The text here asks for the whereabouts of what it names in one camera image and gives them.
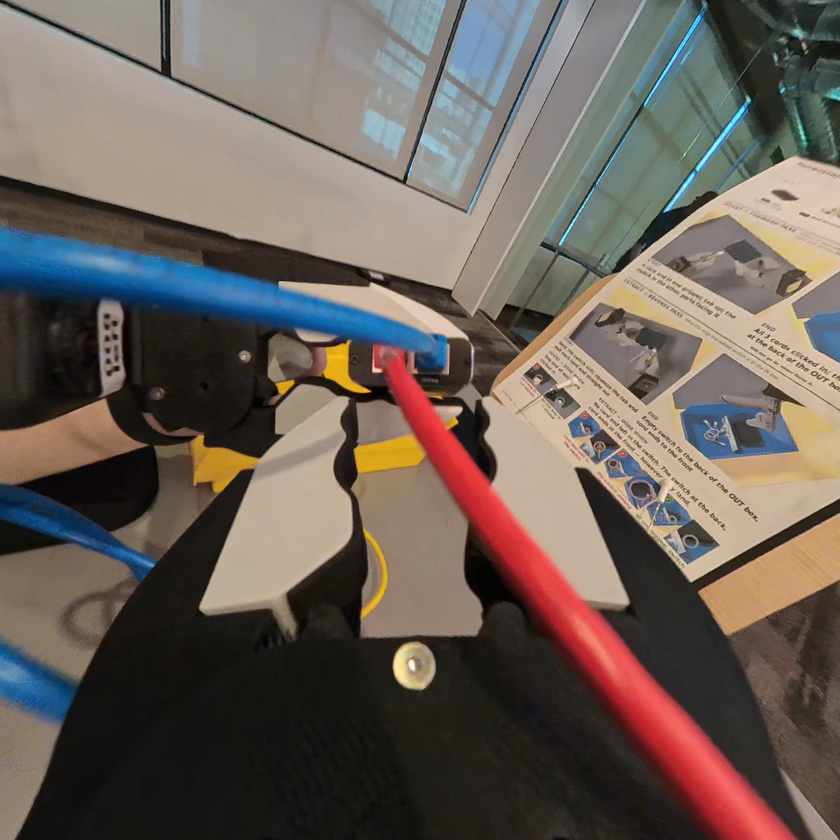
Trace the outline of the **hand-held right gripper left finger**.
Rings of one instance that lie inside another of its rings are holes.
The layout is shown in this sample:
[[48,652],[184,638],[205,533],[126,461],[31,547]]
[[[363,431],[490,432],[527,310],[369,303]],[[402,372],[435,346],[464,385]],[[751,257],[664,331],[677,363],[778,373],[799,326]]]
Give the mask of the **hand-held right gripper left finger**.
[[292,592],[358,532],[354,478],[337,475],[340,456],[355,467],[354,400],[332,396],[258,461],[209,578],[205,616],[270,610],[295,617]]

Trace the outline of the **black network switch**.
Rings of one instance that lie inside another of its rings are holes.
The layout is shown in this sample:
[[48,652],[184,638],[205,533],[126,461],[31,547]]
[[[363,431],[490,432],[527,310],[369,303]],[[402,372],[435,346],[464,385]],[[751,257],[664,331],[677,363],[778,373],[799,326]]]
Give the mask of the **black network switch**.
[[[350,341],[349,376],[352,382],[371,392],[388,390],[379,359],[381,350],[380,344]],[[415,383],[433,396],[452,396],[472,381],[474,351],[468,339],[447,339],[447,359],[441,367],[435,366],[427,353],[404,350],[400,353]]]

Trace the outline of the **black textured pad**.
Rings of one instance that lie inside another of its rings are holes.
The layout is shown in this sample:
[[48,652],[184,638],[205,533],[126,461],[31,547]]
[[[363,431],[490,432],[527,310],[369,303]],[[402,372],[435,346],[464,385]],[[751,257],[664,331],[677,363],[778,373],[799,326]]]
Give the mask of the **black textured pad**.
[[94,464],[26,482],[36,492],[89,518],[108,531],[140,519],[159,490],[155,450],[142,447]]

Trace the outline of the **yellow plastic bin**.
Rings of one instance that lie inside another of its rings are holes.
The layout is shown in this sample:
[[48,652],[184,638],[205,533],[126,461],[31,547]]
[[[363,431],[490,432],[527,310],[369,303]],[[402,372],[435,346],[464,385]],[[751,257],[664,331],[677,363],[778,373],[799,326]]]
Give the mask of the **yellow plastic bin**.
[[[334,345],[326,350],[325,375],[352,392],[366,390],[350,380],[349,344]],[[252,458],[228,448],[208,448],[204,437],[195,438],[189,444],[192,459],[192,483],[210,485],[214,493],[220,493],[242,471],[253,469],[257,458]],[[414,436],[392,437],[379,443],[359,445],[355,450],[355,461],[361,474],[388,469],[418,466],[425,458],[425,452]]]

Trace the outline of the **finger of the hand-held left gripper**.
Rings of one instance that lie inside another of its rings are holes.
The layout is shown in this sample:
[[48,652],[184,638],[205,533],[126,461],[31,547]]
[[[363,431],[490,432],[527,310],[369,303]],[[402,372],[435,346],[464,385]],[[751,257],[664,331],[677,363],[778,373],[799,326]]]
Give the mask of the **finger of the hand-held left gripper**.
[[342,388],[293,387],[276,405],[276,434],[288,434],[339,397],[347,397],[356,405],[357,445],[378,445],[411,433],[402,410],[389,395],[349,392]]
[[443,334],[448,339],[465,340],[467,338],[466,333],[445,316],[374,282],[365,286],[280,282],[279,288],[299,292],[309,297],[334,301],[350,308],[370,311],[426,333]]

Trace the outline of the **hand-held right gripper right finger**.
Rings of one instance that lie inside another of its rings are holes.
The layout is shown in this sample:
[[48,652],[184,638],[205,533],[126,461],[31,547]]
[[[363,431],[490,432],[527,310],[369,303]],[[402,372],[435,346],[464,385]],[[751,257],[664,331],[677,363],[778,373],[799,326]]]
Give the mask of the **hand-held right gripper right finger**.
[[619,613],[629,597],[572,463],[492,397],[475,406],[492,489],[590,606]]

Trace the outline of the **printed instruction sheet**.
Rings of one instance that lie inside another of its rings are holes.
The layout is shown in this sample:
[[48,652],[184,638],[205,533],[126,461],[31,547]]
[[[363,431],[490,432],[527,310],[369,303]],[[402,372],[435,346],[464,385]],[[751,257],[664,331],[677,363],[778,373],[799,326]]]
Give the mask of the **printed instruction sheet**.
[[802,157],[736,185],[494,385],[690,581],[838,510],[838,199]]

